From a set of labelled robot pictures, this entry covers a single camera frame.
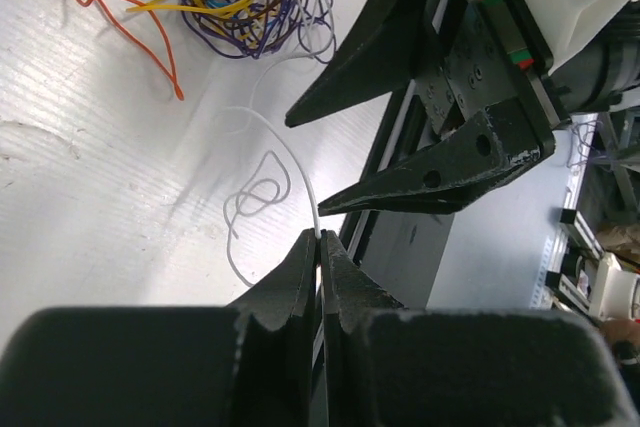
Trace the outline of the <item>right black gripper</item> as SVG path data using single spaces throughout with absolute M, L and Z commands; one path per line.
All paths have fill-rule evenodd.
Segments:
M 364 210 L 459 212 L 549 157 L 566 114 L 553 56 L 525 0 L 367 0 L 324 71 L 285 115 L 293 128 L 406 85 L 424 148 L 322 201 Z

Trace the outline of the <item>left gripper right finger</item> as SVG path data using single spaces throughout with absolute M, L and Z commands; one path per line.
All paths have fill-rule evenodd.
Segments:
M 404 305 L 352 262 L 335 232 L 322 232 L 319 253 L 328 423 L 365 426 L 372 410 L 368 316 Z

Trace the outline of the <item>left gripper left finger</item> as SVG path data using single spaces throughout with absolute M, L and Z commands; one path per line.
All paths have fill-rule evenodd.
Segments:
M 304 230 L 285 259 L 232 303 L 244 331 L 234 361 L 231 426 L 306 426 L 315 337 L 318 240 Z

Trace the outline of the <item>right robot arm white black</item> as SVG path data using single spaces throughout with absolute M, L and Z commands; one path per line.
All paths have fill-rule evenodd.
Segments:
M 451 214 L 550 157 L 572 115 L 638 85 L 639 0 L 367 0 L 285 122 L 412 87 L 435 142 L 319 211 Z

